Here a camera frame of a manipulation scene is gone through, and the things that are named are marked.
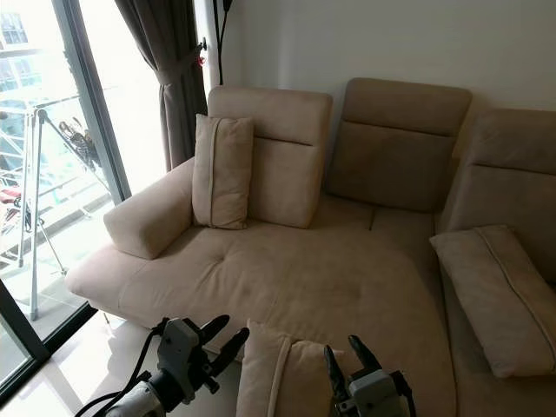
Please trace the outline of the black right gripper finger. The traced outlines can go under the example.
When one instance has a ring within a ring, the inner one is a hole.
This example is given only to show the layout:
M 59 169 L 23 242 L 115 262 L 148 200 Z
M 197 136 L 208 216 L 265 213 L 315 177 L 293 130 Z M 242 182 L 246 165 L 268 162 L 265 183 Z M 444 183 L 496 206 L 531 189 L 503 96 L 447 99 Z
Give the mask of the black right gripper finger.
M 361 366 L 356 373 L 353 373 L 353 376 L 366 376 L 366 374 L 382 370 L 381 363 L 378 362 L 372 350 L 366 346 L 361 338 L 356 336 L 356 334 L 350 334 L 347 337 L 347 341 L 351 346 L 351 350 L 353 350 L 354 356 L 358 359 L 359 366 Z
M 341 366 L 339 366 L 334 350 L 329 345 L 326 345 L 323 349 L 323 360 L 325 361 L 331 389 L 331 406 L 334 406 L 334 390 L 341 387 L 349 388 L 349 382 L 342 372 Z

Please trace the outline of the dark sliding door frame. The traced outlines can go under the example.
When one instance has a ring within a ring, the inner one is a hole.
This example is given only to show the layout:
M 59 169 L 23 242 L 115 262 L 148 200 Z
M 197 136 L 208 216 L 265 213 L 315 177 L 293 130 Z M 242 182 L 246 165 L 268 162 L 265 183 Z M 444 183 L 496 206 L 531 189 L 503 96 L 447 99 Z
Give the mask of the dark sliding door frame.
M 4 311 L 1 327 L 3 404 L 13 400 L 96 312 L 66 285 L 83 258 L 106 242 L 101 217 L 118 202 L 120 191 L 111 147 L 104 142 L 103 95 L 86 35 L 78 0 L 0 0 L 0 112 L 4 100 L 79 96 L 94 154 L 111 193 L 111 202 L 100 207 L 94 218 L 66 234 L 61 249 L 70 251 L 71 265 L 59 286 L 50 291 L 52 297 L 63 295 L 66 302 L 38 321 L 29 321 L 17 302 L 15 290 L 23 286 L 25 274 L 4 267 L 0 214 L 1 279 L 5 294 L 13 301 Z

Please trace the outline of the dark brown curtain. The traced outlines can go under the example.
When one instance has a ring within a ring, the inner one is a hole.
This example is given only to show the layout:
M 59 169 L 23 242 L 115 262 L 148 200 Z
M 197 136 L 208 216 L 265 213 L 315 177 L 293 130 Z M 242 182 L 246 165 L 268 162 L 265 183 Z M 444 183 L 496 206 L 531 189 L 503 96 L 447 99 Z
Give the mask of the dark brown curtain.
M 167 169 L 195 154 L 197 115 L 208 106 L 194 0 L 115 0 L 142 58 L 159 83 Z

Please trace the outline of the beige fabric sofa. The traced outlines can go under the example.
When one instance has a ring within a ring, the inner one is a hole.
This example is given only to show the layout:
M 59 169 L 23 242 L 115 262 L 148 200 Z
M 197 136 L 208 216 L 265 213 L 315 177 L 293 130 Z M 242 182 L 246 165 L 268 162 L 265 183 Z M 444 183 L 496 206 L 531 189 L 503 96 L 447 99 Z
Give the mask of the beige fabric sofa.
M 418 417 L 556 417 L 556 374 L 492 373 L 430 242 L 508 226 L 556 290 L 556 111 L 481 112 L 449 175 L 470 103 L 354 78 L 329 149 L 329 95 L 217 87 L 208 116 L 254 124 L 247 227 L 197 223 L 191 158 L 106 214 L 109 245 L 68 290 L 146 328 L 229 314 L 336 350 L 356 334 L 408 379 Z

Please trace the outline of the upright beige sofa pillow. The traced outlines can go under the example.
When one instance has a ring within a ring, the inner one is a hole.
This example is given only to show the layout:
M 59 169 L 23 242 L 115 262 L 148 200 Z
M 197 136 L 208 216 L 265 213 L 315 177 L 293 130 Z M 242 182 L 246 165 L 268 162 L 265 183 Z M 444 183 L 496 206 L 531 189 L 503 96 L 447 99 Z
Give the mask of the upright beige sofa pillow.
M 253 120 L 198 114 L 195 122 L 191 191 L 195 219 L 211 228 L 246 228 L 253 177 Z

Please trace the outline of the black thin lamp stand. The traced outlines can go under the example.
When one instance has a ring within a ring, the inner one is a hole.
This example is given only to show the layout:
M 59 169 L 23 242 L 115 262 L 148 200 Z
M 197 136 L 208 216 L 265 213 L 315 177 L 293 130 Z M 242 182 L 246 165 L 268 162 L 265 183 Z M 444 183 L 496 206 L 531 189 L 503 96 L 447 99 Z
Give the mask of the black thin lamp stand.
M 225 45 L 228 13 L 233 8 L 235 0 L 210 0 L 212 8 L 212 23 L 214 23 L 215 50 L 217 50 L 217 84 L 225 83 L 223 71 L 223 45 Z

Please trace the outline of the beige pillow with piped edge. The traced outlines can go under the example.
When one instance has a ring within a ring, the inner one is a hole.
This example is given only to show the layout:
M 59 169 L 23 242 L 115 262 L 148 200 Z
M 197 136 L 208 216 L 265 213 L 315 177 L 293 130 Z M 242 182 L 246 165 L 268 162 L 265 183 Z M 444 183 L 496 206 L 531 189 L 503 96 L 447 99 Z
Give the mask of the beige pillow with piped edge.
M 326 346 L 248 321 L 235 417 L 331 417 Z

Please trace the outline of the beige pillow with seam line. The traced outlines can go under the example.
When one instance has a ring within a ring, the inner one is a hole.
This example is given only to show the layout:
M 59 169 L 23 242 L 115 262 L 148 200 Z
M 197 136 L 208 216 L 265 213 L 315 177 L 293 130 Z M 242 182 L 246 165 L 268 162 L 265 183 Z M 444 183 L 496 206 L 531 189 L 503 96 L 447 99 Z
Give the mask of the beige pillow with seam line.
M 492 373 L 556 376 L 556 290 L 511 228 L 458 230 L 430 243 Z

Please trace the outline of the metal clothes drying rack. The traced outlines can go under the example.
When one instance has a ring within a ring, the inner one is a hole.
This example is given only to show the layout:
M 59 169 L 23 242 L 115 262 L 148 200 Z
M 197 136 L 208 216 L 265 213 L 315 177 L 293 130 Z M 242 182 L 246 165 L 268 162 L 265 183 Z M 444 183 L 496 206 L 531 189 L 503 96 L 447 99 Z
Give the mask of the metal clothes drying rack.
M 25 274 L 15 293 L 29 321 L 66 302 L 50 294 L 71 265 L 61 243 L 111 202 L 94 147 L 79 96 L 1 103 L 3 262 Z

